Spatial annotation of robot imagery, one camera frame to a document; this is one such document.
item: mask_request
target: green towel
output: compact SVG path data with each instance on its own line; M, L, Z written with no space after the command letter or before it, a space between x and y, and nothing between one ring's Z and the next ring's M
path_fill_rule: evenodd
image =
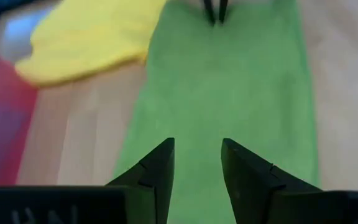
M167 3L116 176L167 137L175 138L169 223L235 223L223 138L318 185L311 80L295 0L239 4L214 27L199 9Z

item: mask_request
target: wooden floor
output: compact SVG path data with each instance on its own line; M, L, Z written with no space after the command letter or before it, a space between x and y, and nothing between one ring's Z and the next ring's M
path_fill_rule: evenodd
M358 0L298 1L313 72L322 186L358 189ZM0 56L15 62L28 55L32 29L55 4L6 13L0 20ZM144 81L144 68L127 64L41 90L19 183L110 180Z

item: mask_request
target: fabric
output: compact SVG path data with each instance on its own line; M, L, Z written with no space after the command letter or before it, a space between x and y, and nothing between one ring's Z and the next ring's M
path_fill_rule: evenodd
M295 0L236 5L214 27L201 11L167 3L116 176L168 137L175 138L169 223L235 223L221 166L223 138L319 185Z
M37 90L0 60L0 185L16 183Z
M50 85L144 61L165 1L64 0L36 28L33 53L16 69L33 85Z

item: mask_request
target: yellow cloth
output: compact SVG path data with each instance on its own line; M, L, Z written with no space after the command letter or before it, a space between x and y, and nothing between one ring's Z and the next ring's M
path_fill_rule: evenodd
M144 61L165 2L64 0L36 28L33 53L16 69L34 85L49 85Z

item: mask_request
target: red cloth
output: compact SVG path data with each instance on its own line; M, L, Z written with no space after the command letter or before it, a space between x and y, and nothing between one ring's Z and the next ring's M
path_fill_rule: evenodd
M0 185L16 183L37 89L0 60Z

